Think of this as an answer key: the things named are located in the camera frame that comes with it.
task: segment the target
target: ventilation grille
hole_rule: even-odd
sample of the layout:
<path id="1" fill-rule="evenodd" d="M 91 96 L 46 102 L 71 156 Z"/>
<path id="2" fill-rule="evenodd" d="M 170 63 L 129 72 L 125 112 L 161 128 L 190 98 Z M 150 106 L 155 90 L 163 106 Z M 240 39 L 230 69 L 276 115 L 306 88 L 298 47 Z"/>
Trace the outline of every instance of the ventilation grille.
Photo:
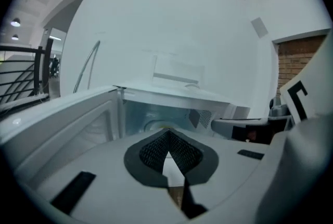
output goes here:
<path id="1" fill-rule="evenodd" d="M 211 117 L 212 113 L 210 111 L 204 110 L 201 112 L 199 122 L 205 127 L 205 129 L 208 127 Z"/>
<path id="2" fill-rule="evenodd" d="M 164 160 L 167 157 L 169 148 L 169 137 L 166 132 L 164 135 L 153 140 L 141 148 L 139 157 L 147 167 L 162 173 Z"/>
<path id="3" fill-rule="evenodd" d="M 202 161 L 202 152 L 179 136 L 169 132 L 169 151 L 183 175 Z"/>

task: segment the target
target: floor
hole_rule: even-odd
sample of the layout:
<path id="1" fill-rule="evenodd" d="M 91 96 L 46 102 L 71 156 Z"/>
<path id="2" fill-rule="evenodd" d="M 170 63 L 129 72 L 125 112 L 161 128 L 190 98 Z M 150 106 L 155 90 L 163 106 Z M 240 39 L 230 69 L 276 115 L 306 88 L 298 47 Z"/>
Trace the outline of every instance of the floor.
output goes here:
<path id="1" fill-rule="evenodd" d="M 60 97 L 60 79 L 50 78 L 48 79 L 48 84 L 49 84 L 50 99 L 55 99 Z"/>
<path id="2" fill-rule="evenodd" d="M 184 187 L 169 187 L 169 195 L 179 208 L 182 208 Z"/>

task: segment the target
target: black sticker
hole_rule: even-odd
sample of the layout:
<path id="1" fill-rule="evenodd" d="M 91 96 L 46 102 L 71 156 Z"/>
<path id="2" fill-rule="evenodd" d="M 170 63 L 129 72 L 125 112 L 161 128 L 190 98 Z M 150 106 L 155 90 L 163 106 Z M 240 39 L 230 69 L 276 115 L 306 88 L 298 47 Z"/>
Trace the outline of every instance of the black sticker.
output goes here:
<path id="1" fill-rule="evenodd" d="M 80 172 L 57 196 L 51 204 L 65 214 L 70 214 L 82 195 L 95 179 L 90 172 Z"/>
<path id="2" fill-rule="evenodd" d="M 288 93 L 289 93 L 293 103 L 295 104 L 297 113 L 302 121 L 303 119 L 307 119 L 307 116 L 306 116 L 304 107 L 297 95 L 297 92 L 299 92 L 299 91 L 303 91 L 305 96 L 308 95 L 308 92 L 304 88 L 303 83 L 301 81 L 297 82 L 293 87 L 289 88 Z"/>
<path id="3" fill-rule="evenodd" d="M 245 149 L 240 150 L 238 152 L 238 154 L 239 155 L 244 155 L 246 157 L 258 159 L 258 160 L 261 160 L 264 157 L 264 154 L 253 152 L 253 151 L 249 151 L 249 150 L 245 150 Z"/>

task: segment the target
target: brick wall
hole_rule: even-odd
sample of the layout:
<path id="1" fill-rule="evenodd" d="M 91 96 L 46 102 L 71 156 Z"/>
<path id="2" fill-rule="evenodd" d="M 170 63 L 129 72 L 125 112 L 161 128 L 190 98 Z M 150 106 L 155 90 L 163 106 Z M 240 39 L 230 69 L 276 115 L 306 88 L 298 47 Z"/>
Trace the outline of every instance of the brick wall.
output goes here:
<path id="1" fill-rule="evenodd" d="M 279 44 L 277 96 L 280 96 L 280 87 L 295 77 L 310 61 L 324 38 L 325 36 L 315 36 Z"/>

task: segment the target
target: black rectangular slot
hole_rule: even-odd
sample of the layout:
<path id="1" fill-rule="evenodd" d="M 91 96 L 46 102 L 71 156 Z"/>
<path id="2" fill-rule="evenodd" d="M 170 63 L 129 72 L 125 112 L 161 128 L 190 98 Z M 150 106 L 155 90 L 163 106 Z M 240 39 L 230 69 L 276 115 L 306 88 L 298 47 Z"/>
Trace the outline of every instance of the black rectangular slot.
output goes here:
<path id="1" fill-rule="evenodd" d="M 231 138 L 234 140 L 245 142 L 245 140 L 247 138 L 246 137 L 246 128 L 233 126 L 233 134 L 232 134 Z"/>
<path id="2" fill-rule="evenodd" d="M 261 160 L 264 157 L 264 154 L 261 153 L 257 153 L 257 152 L 252 152 L 252 151 L 248 151 L 248 150 L 240 150 L 238 152 L 239 155 L 244 155 L 250 158 L 254 158 L 254 159 L 258 159 Z"/>
<path id="3" fill-rule="evenodd" d="M 95 179 L 96 175 L 81 171 L 57 196 L 51 204 L 65 214 L 69 214 L 82 195 Z"/>

